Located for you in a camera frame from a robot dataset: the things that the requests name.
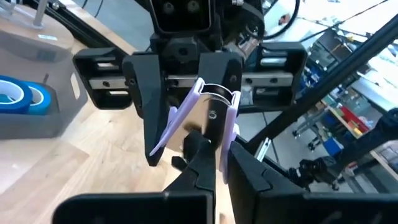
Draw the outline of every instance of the gray tray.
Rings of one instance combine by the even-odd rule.
[[[5,32],[0,32],[0,40],[7,40],[0,41],[0,74],[43,84],[52,95],[45,116],[0,114],[0,139],[59,136],[87,102],[73,55],[68,49]]]

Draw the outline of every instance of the purple plastic part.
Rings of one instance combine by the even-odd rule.
[[[205,85],[205,81],[202,78],[198,78],[194,86],[191,88],[187,97],[185,97],[180,108],[169,111],[169,120],[167,121],[167,127],[165,128],[160,141],[157,143],[155,148],[149,153],[149,156],[153,156],[160,148],[165,147],[174,132],[181,125],[182,121],[188,116],[192,107],[199,100],[200,91]]]
[[[231,106],[228,107],[225,117],[223,142],[221,145],[221,156],[219,170],[223,173],[224,183],[227,184],[228,176],[228,151],[231,147],[231,142],[235,140],[237,130],[234,129],[236,115],[238,113],[239,102],[241,100],[241,92],[234,91]]]

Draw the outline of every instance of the wooden table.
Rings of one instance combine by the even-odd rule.
[[[135,51],[71,0],[61,2],[127,53]],[[75,40],[72,51],[84,48]],[[101,111],[89,101],[59,138],[0,141],[0,223],[50,223],[60,202],[82,193],[161,191],[179,174],[170,165],[175,154],[166,149],[149,167],[135,109]],[[220,173],[216,187],[217,222],[234,223]]]

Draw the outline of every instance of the blue tape roll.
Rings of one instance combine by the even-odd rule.
[[[0,94],[15,99],[0,101],[0,113],[24,114],[33,98],[32,91],[24,82],[4,75],[0,75]]]
[[[25,82],[32,92],[32,103],[29,106],[27,114],[46,115],[51,105],[51,94],[37,83]]]

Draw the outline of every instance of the black cable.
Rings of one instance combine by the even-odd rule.
[[[301,2],[301,0],[296,0],[292,17],[290,18],[290,20],[288,21],[286,26],[284,26],[280,31],[276,32],[275,34],[264,36],[264,38],[262,38],[262,39],[269,40],[269,39],[273,39],[275,37],[278,37],[278,36],[284,34],[287,31],[287,29],[289,29],[293,25],[294,21],[296,20],[297,15],[299,14],[300,2]]]
[[[383,0],[382,2],[379,2],[379,3],[375,4],[375,5],[373,5],[373,6],[369,7],[369,8],[367,8],[367,9],[365,9],[365,10],[363,10],[363,11],[361,11],[361,12],[359,12],[359,13],[357,13],[357,14],[355,14],[355,15],[353,15],[353,16],[351,16],[351,17],[345,19],[345,20],[343,20],[343,21],[337,22],[337,23],[336,23],[335,25],[333,25],[333,26],[330,26],[330,27],[328,27],[328,28],[326,28],[326,29],[324,29],[324,30],[321,30],[321,31],[317,32],[316,34],[312,34],[312,35],[310,35],[310,36],[308,36],[308,37],[306,37],[306,38],[300,40],[300,42],[304,42],[304,41],[309,40],[309,39],[311,39],[311,38],[313,38],[313,37],[316,37],[316,36],[319,35],[319,34],[322,34],[322,33],[326,32],[326,31],[328,31],[328,30],[330,30],[330,29],[332,29],[332,28],[338,27],[339,25],[342,25],[342,24],[345,23],[346,21],[348,21],[348,20],[350,20],[350,19],[352,19],[352,18],[354,18],[354,17],[356,17],[356,16],[359,16],[359,15],[363,14],[364,12],[367,12],[367,11],[373,9],[374,7],[379,6],[380,4],[385,3],[386,1],[388,1],[388,0]]]
[[[81,6],[82,9],[84,9],[84,8],[86,7],[87,2],[88,2],[88,0],[85,0],[85,1],[83,2],[83,5]]]
[[[98,14],[100,13],[100,10],[101,10],[101,8],[102,8],[102,4],[103,4],[103,3],[104,3],[104,0],[101,0],[101,3],[100,3],[99,6],[98,6],[98,10],[97,10],[97,13],[95,14],[94,18],[97,18]]]

